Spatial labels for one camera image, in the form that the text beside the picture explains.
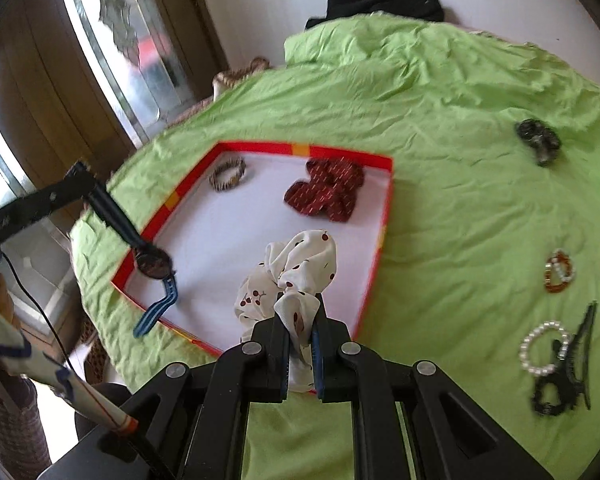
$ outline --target watch face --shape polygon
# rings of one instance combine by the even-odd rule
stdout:
[[[136,268],[154,280],[164,280],[173,274],[171,257],[162,249],[151,247],[134,251]]]

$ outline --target silver rivet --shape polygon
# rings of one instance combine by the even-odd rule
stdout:
[[[256,343],[255,341],[249,341],[242,345],[242,353],[247,355],[256,355],[260,353],[262,350],[262,345],[260,343]]]
[[[416,365],[416,370],[419,371],[423,375],[433,375],[436,373],[436,365],[431,361],[420,361]]]
[[[178,377],[182,377],[186,371],[187,368],[184,364],[171,363],[169,366],[167,366],[166,374],[167,377],[170,377],[171,379],[177,379]]]
[[[343,354],[346,355],[356,355],[360,353],[360,345],[358,343],[354,343],[353,341],[347,341],[343,343],[340,347]]]

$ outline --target yellow stripe on box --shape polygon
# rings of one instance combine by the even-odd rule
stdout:
[[[311,148],[308,144],[292,144],[291,154],[295,156],[310,156]]]
[[[386,225],[383,225],[380,228],[380,232],[378,233],[378,241],[376,242],[376,251],[382,249],[382,245],[384,244],[384,234],[386,233]]]
[[[173,209],[178,205],[179,201],[180,201],[180,196],[174,191],[173,193],[171,193],[169,198],[167,200],[165,200],[164,206],[169,211],[173,211]]]

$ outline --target green bed sheet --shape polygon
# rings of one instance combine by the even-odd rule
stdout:
[[[576,479],[600,448],[600,307],[590,411],[536,416],[518,345],[544,320],[574,332],[587,304],[600,304],[600,87],[536,46],[388,15],[323,24],[285,50],[286,68],[251,77],[130,158],[112,195],[142,228],[221,139],[392,156],[394,199],[359,341],[385,359],[436,362],[556,479]],[[514,132],[531,117],[562,139],[550,168]],[[133,339],[140,313],[109,281],[126,247],[92,213],[72,245],[84,307],[132,390],[170,362],[212,360],[163,326]],[[550,295],[542,274],[555,248],[577,276]],[[547,339],[532,349],[539,364],[548,353]],[[344,480],[352,467],[347,405],[290,394],[252,407],[244,478]]]

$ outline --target brown bracelet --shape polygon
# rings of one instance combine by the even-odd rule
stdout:
[[[235,168],[237,171],[227,180],[218,180],[218,177],[226,170]],[[240,179],[244,176],[244,171],[247,165],[244,163],[244,159],[241,156],[232,156],[229,160],[218,164],[214,169],[214,172],[209,177],[209,184],[216,191],[226,191],[227,189],[233,189],[238,185]]]

